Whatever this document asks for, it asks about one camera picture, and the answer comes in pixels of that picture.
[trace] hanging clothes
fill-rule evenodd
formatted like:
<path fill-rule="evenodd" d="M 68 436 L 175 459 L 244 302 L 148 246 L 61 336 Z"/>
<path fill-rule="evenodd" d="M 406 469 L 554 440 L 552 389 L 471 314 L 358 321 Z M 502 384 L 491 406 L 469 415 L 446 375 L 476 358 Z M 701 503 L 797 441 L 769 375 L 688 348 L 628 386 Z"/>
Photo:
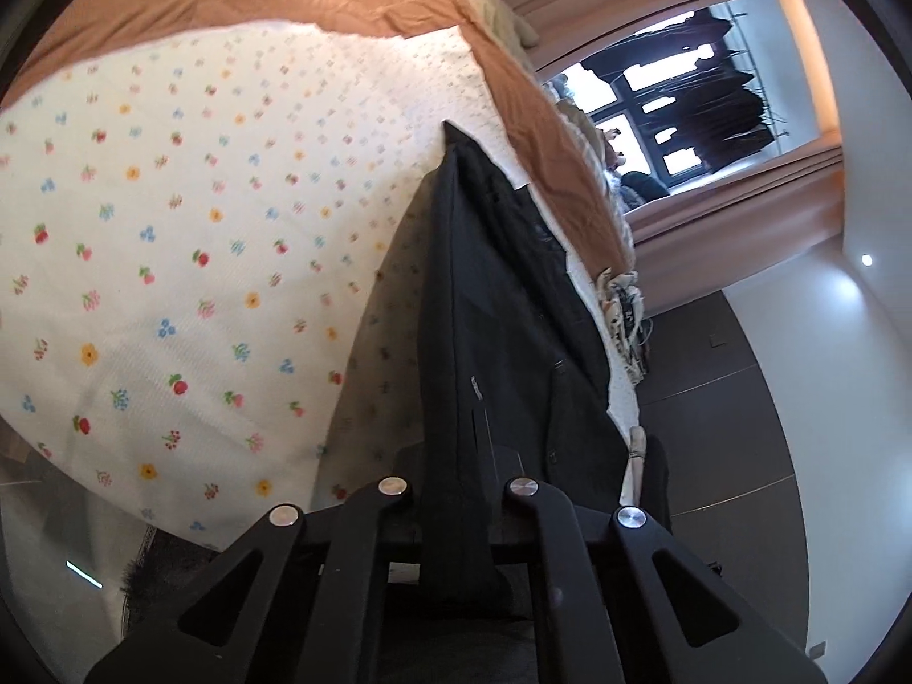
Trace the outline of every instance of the hanging clothes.
<path fill-rule="evenodd" d="M 584 69 L 612 83 L 636 64 L 651 64 L 675 54 L 692 51 L 704 43 L 717 43 L 731 30 L 731 22 L 699 10 L 692 18 L 661 31 L 630 36 L 582 61 Z"/>
<path fill-rule="evenodd" d="M 743 131 L 750 131 L 760 122 L 765 106 L 759 95 L 744 87 L 729 83 L 728 90 L 704 89 L 698 85 L 696 93 L 678 93 L 675 102 L 648 113 L 649 130 L 664 131 L 678 127 L 678 133 L 690 128 L 694 134 L 717 136 L 722 139 Z M 701 99 L 711 95 L 710 99 Z"/>
<path fill-rule="evenodd" d="M 661 144 L 662 153 L 667 156 L 681 149 L 693 148 L 697 156 L 702 157 L 712 150 L 713 145 L 759 127 L 763 123 L 763 101 L 753 93 L 748 95 L 736 93 L 715 101 L 699 113 L 669 118 L 664 127 L 677 127 L 678 130 L 671 139 Z"/>
<path fill-rule="evenodd" d="M 715 69 L 719 66 L 724 66 L 728 58 L 731 58 L 735 54 L 743 54 L 740 51 L 728 52 L 728 54 L 713 54 L 712 56 L 707 57 L 706 59 L 698 59 L 693 63 L 696 66 L 698 72 L 708 72 L 710 69 Z"/>
<path fill-rule="evenodd" d="M 708 166 L 710 172 L 718 172 L 729 164 L 734 164 L 751 154 L 762 151 L 775 140 L 776 137 L 766 125 L 759 125 L 747 134 L 712 142 L 694 148 L 694 151 Z"/>
<path fill-rule="evenodd" d="M 683 75 L 681 81 L 663 89 L 660 95 L 675 98 L 685 110 L 708 103 L 754 80 L 749 72 L 738 72 L 726 67 L 716 67 L 696 75 Z"/>
<path fill-rule="evenodd" d="M 494 605 L 478 448 L 516 450 L 526 475 L 581 506 L 617 509 L 628 447 L 606 409 L 608 355 L 529 189 L 445 124 L 418 323 L 424 415 L 421 587 Z"/>

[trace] brown bedding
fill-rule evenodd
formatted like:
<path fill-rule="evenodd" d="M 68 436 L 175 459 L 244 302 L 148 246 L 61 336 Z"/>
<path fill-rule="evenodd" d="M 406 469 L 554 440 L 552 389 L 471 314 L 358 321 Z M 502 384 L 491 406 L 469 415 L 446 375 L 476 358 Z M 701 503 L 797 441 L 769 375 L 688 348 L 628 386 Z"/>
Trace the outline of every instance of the brown bedding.
<path fill-rule="evenodd" d="M 510 142 L 593 278 L 627 271 L 623 242 L 561 118 L 491 40 L 465 0 L 75 0 L 17 76 L 5 102 L 57 70 L 194 28 L 257 19 L 313 22 L 326 31 L 414 36 L 458 25 L 484 72 Z"/>

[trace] black metal frame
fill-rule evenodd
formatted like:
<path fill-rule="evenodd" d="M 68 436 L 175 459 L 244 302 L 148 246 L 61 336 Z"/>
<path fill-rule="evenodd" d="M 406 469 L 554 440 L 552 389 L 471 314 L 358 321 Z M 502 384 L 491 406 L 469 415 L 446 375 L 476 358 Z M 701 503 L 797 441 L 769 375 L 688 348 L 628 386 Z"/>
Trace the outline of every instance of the black metal frame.
<path fill-rule="evenodd" d="M 274 509 L 85 684 L 375 681 L 389 563 L 421 554 L 412 487 L 389 495 L 385 483 L 315 514 Z M 293 523 L 276 525 L 277 511 Z M 529 565 L 541 684 L 825 684 L 804 651 L 640 510 L 585 510 L 517 477 L 496 525 L 495 561 Z"/>
<path fill-rule="evenodd" d="M 731 66 L 731 55 L 725 40 L 719 40 L 712 44 L 713 51 L 716 54 L 722 54 L 722 63 L 728 63 Z M 651 84 L 641 90 L 633 90 L 626 76 L 621 75 L 611 83 L 611 89 L 617 100 L 611 104 L 605 105 L 589 114 L 593 123 L 596 125 L 600 122 L 607 121 L 611 118 L 625 115 L 630 122 L 630 127 L 637 136 L 637 142 L 646 155 L 646 161 L 649 162 L 649 168 L 652 170 L 652 176 L 659 180 L 669 189 L 676 188 L 687 181 L 694 180 L 696 177 L 702 177 L 707 174 L 704 166 L 697 165 L 683 172 L 676 172 L 672 175 L 665 164 L 665 152 L 662 151 L 662 145 L 657 143 L 655 134 L 650 131 L 649 114 L 643 112 L 643 105 L 649 104 L 656 99 L 657 94 L 662 87 L 673 82 L 677 77 Z"/>

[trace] dark floor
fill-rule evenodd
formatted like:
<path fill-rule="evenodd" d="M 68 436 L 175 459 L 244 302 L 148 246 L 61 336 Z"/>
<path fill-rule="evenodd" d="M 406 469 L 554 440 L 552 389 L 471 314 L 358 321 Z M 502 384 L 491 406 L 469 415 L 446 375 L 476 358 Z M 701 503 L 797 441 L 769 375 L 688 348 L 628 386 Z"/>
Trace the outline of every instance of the dark floor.
<path fill-rule="evenodd" d="M 807 548 L 795 471 L 772 397 L 721 293 L 663 313 L 637 388 L 664 443 L 676 536 L 804 649 Z"/>

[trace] black rug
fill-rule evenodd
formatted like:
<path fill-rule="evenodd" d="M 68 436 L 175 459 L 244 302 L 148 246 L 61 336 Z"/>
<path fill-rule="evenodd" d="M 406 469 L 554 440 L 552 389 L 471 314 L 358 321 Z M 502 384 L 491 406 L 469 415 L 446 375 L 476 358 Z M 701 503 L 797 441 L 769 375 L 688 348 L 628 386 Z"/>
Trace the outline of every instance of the black rug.
<path fill-rule="evenodd" d="M 215 550 L 149 528 L 140 555 L 123 577 L 123 634 L 142 622 L 149 610 L 185 587 L 214 557 Z"/>

